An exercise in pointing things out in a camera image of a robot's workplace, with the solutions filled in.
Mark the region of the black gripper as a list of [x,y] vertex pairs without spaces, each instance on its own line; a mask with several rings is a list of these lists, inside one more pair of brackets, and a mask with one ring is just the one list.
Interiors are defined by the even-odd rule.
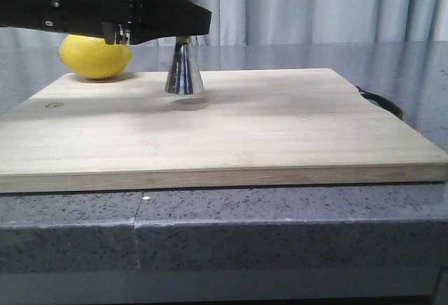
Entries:
[[211,11],[188,0],[1,0],[1,26],[137,45],[209,33]]

